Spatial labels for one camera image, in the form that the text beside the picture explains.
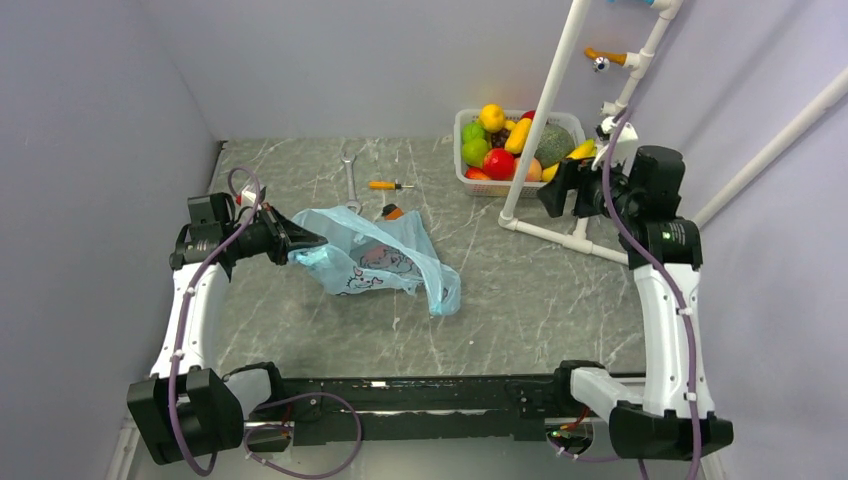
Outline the light blue plastic bag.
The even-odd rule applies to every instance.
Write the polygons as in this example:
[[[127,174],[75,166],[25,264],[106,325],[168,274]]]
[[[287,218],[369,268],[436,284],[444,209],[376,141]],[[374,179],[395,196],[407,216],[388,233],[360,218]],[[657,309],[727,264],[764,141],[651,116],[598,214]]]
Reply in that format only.
[[[394,289],[414,295],[422,287],[432,315],[454,315],[461,308],[460,275],[438,258],[419,212],[370,221],[337,206],[303,210],[293,221],[328,240],[325,262],[301,265],[327,293]]]

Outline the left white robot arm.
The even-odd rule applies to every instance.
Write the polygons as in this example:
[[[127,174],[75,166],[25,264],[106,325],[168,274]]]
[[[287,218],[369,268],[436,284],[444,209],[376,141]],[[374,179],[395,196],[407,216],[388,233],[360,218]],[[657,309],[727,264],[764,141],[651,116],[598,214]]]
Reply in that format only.
[[[273,363],[224,376],[214,371],[214,334],[238,261],[265,255],[284,265],[291,253],[327,243],[269,204],[251,208],[250,218],[240,222],[227,193],[191,197],[187,207],[190,221],[169,258],[174,296],[166,337],[147,379],[127,393],[131,416],[158,465],[196,466],[201,456],[215,458],[241,444],[251,414],[272,420],[285,411],[288,394]]]

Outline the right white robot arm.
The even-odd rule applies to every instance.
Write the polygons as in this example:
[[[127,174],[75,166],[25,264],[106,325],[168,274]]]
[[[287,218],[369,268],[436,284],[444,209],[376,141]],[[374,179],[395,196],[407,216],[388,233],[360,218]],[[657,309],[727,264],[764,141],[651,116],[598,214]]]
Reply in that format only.
[[[564,379],[550,392],[564,415],[586,406],[601,417],[624,459],[688,461],[734,440],[732,422],[715,412],[698,350],[703,255],[698,227],[677,213],[684,174],[680,152],[648,145],[637,149],[629,173],[566,160],[538,193],[552,216],[563,214],[566,194],[575,191],[576,217],[604,215],[623,228],[644,323],[644,391],[632,392],[596,362],[564,361],[557,370]]]

